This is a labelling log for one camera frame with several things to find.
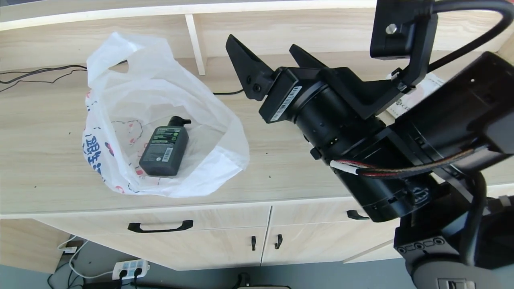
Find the cabinet knob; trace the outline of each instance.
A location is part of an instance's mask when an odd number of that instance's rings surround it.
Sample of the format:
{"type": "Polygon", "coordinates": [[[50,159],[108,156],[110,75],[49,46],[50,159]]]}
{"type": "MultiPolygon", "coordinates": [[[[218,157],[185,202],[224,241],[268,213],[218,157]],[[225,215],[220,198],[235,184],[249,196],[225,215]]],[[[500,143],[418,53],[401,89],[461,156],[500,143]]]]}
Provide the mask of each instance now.
{"type": "Polygon", "coordinates": [[[176,229],[166,229],[166,230],[143,230],[141,229],[141,223],[130,223],[128,225],[128,230],[136,233],[165,233],[165,232],[178,232],[185,231],[187,229],[191,229],[193,227],[193,220],[184,220],[182,221],[182,225],[176,229]]]}
{"type": "Polygon", "coordinates": [[[348,215],[348,218],[354,219],[354,220],[369,220],[370,218],[364,217],[359,215],[356,210],[349,210],[346,211],[346,214],[348,215]]]}
{"type": "Polygon", "coordinates": [[[257,243],[257,239],[255,236],[252,236],[252,251],[255,251],[255,244],[257,243]]]}
{"type": "Polygon", "coordinates": [[[282,245],[282,235],[279,234],[277,236],[277,242],[275,243],[275,250],[280,249],[280,245],[282,245]]]}

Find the bottle label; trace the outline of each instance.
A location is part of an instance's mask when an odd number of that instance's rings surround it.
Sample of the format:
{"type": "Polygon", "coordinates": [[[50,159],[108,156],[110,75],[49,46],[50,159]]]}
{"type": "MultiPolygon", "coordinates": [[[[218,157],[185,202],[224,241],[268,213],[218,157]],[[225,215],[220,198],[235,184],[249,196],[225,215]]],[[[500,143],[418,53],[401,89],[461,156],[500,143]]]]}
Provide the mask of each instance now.
{"type": "Polygon", "coordinates": [[[168,162],[180,134],[180,129],[158,128],[148,143],[148,150],[144,154],[143,161],[168,162]]]}

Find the power strip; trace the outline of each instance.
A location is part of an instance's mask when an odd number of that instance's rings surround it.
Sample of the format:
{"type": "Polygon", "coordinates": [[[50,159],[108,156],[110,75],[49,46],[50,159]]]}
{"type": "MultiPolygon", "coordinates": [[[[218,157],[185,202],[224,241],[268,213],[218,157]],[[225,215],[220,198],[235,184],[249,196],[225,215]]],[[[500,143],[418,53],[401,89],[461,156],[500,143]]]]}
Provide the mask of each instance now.
{"type": "Polygon", "coordinates": [[[127,276],[121,278],[121,280],[133,279],[134,271],[137,268],[141,268],[141,274],[139,274],[137,276],[137,278],[142,278],[142,277],[146,276],[146,273],[148,272],[148,270],[150,270],[150,265],[148,264],[147,260],[143,260],[143,259],[118,262],[118,263],[116,263],[116,265],[114,265],[113,280],[120,279],[120,272],[122,270],[127,270],[127,276]]]}

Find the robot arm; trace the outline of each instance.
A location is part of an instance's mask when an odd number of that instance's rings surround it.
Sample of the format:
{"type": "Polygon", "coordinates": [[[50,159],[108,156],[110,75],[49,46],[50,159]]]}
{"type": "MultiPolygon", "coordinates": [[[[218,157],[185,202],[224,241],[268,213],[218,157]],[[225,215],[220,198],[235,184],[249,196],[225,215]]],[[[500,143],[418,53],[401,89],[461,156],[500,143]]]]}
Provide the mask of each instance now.
{"type": "Polygon", "coordinates": [[[313,158],[330,166],[373,222],[401,218],[394,246],[418,288],[499,288],[487,269],[514,263],[514,232],[501,225],[514,221],[514,197],[487,199],[480,171],[514,153],[514,67],[485,52],[394,124],[375,115],[426,73],[496,37],[513,17],[514,6],[500,0],[378,0],[371,56],[410,58],[391,80],[364,82],[296,45],[289,51],[299,67],[275,71],[232,35],[226,48],[247,97],[266,97],[259,113],[267,123],[296,124],[313,158]],[[503,17],[429,63],[437,13],[469,9],[503,17]]]}

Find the paper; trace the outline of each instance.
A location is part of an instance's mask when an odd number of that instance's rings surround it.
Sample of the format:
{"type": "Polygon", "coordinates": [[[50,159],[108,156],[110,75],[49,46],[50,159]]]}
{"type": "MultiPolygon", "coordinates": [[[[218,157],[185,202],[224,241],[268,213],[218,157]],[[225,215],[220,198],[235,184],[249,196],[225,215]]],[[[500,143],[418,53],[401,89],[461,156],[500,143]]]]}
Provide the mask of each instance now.
{"type": "Polygon", "coordinates": [[[392,104],[387,111],[394,117],[397,118],[400,115],[404,114],[406,111],[413,108],[416,104],[420,103],[427,96],[432,94],[432,92],[436,91],[441,85],[443,85],[445,81],[439,77],[437,77],[433,73],[427,74],[425,79],[423,79],[417,86],[416,90],[410,94],[406,94],[398,99],[394,104],[392,104]]]}

